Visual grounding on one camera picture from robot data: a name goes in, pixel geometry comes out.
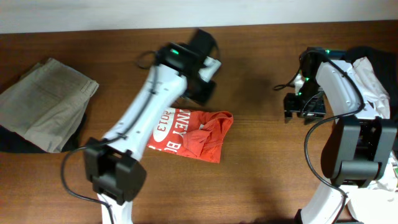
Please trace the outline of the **red orange t-shirt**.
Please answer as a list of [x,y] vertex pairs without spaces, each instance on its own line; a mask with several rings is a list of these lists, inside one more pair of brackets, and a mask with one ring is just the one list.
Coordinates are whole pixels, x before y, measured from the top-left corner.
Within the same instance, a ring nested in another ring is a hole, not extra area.
[[218,164],[224,138],[233,121],[228,111],[168,108],[155,125],[147,147]]

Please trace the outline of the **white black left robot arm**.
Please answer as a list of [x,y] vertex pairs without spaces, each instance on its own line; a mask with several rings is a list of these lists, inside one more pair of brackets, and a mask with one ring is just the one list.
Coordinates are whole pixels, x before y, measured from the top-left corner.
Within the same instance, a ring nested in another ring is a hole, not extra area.
[[132,201],[147,172],[140,164],[146,143],[164,111],[178,98],[204,104],[221,66],[211,56],[218,46],[171,43],[153,53],[149,75],[135,100],[102,140],[89,139],[83,151],[86,178],[97,194],[103,223],[131,223]]

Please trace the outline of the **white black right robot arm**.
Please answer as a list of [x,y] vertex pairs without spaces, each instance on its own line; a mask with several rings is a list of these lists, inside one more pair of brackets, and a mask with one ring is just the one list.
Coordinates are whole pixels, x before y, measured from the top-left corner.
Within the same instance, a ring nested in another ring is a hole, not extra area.
[[320,181],[295,223],[336,223],[355,193],[385,174],[397,147],[397,55],[372,47],[309,47],[284,98],[286,121],[334,128],[321,154]]

